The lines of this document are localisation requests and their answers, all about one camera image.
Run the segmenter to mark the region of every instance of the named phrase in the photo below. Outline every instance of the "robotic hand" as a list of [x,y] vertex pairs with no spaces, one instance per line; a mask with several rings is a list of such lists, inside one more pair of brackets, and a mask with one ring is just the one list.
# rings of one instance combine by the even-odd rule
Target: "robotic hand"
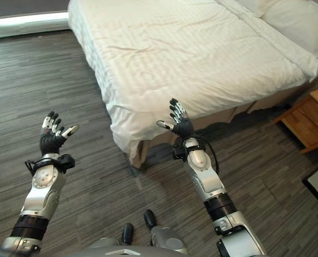
[[75,125],[65,132],[64,127],[58,130],[61,122],[58,116],[52,111],[43,121],[40,130],[42,157],[35,162],[25,162],[33,176],[32,189],[11,235],[2,246],[4,250],[18,255],[31,256],[40,251],[41,240],[65,185],[66,170],[74,167],[74,159],[68,154],[60,156],[59,149],[79,127]]
[[194,134],[192,122],[176,99],[172,99],[170,104],[170,109],[173,111],[170,116],[176,124],[158,120],[157,125],[179,136],[173,146],[173,158],[184,161],[197,193],[213,221],[216,233],[223,236],[217,243],[221,257],[265,255],[259,239],[242,213],[236,209],[218,176],[218,163],[211,145],[207,142],[216,161],[216,171],[211,167],[204,146],[196,140],[200,138],[206,141],[206,139]]
[[170,116],[175,120],[176,125],[164,122],[163,120],[158,120],[157,125],[172,131],[182,139],[192,136],[194,128],[183,106],[173,98],[170,100],[170,104],[170,109],[173,111],[173,113],[170,113]]

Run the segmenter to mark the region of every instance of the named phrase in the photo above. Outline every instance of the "black cable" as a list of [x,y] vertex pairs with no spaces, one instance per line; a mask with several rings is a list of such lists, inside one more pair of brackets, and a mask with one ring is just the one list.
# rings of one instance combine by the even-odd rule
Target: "black cable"
[[186,137],[184,140],[182,140],[183,146],[185,144],[185,140],[187,140],[189,138],[202,139],[204,142],[206,142],[208,144],[208,146],[209,146],[209,148],[211,150],[211,153],[213,154],[213,157],[215,159],[215,172],[216,172],[216,174],[219,174],[219,163],[217,161],[217,157],[216,157],[215,151],[214,151],[213,147],[211,146],[211,144],[209,143],[209,141],[206,138],[202,137],[201,135],[196,135],[195,134],[195,135],[191,135],[189,137]]

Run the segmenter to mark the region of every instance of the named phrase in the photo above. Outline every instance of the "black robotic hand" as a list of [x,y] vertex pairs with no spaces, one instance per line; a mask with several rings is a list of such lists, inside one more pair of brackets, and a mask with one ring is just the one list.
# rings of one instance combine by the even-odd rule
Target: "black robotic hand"
[[61,119],[57,119],[59,114],[51,111],[44,119],[40,131],[40,151],[45,154],[59,154],[59,148],[64,144],[69,136],[74,134],[79,126],[75,125],[63,132],[64,127],[57,129]]
[[181,106],[181,104],[174,98],[170,100],[170,104],[170,109],[173,111],[173,113],[170,113],[170,116],[177,124],[174,125],[169,122],[164,122],[163,120],[158,120],[157,125],[172,131],[181,138],[188,138],[189,136],[193,135],[194,128],[192,122],[183,106]]

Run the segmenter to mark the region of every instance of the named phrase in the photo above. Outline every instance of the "robot leg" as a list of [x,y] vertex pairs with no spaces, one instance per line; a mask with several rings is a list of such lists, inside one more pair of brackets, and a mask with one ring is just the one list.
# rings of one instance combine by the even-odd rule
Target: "robot leg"
[[143,216],[147,227],[150,229],[153,246],[188,254],[182,238],[173,229],[158,226],[151,210],[146,210]]

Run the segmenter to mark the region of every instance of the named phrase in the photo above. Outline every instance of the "robot finger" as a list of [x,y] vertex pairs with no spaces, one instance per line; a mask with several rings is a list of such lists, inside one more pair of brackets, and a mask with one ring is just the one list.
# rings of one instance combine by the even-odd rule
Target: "robot finger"
[[179,102],[176,103],[176,108],[179,109],[181,113],[185,113],[185,109]]
[[62,131],[64,130],[64,127],[60,127],[60,129],[56,132],[56,136],[60,136],[60,134],[62,133]]
[[40,134],[47,134],[49,131],[49,124],[50,124],[50,120],[52,118],[52,116],[54,115],[54,111],[51,111],[43,120],[42,126],[41,126],[41,130],[40,130]]
[[46,117],[45,119],[43,120],[43,123],[42,123],[42,128],[46,128],[48,127],[49,123],[50,123],[50,120],[52,118],[52,116],[54,115],[54,111],[51,111]]
[[57,132],[58,125],[59,125],[59,123],[60,123],[61,121],[62,121],[61,119],[57,119],[57,120],[53,123],[53,126],[52,126],[52,132],[53,132],[53,133],[56,133],[56,132]]
[[165,122],[163,120],[158,120],[157,121],[157,125],[159,127],[162,127],[164,129],[167,129],[167,130],[173,130],[173,128],[175,127],[172,123],[169,123],[169,122]]
[[175,120],[176,123],[179,123],[179,118],[176,115],[170,114],[170,116]]
[[53,123],[54,123],[54,121],[56,120],[56,118],[58,118],[58,116],[59,116],[59,114],[58,114],[58,113],[55,113],[55,114],[51,117],[50,123],[48,124],[48,126],[49,126],[50,129],[52,128]]
[[74,125],[73,127],[68,128],[63,134],[62,136],[64,138],[69,138],[71,135],[73,135],[74,133],[76,133],[76,131],[79,129],[78,125]]
[[171,109],[171,111],[173,111],[173,113],[174,113],[177,117],[180,116],[179,111],[178,111],[175,107],[173,107],[173,106],[170,105],[170,109]]
[[176,103],[178,103],[178,101],[176,99],[172,98],[170,100],[170,104],[175,105]]

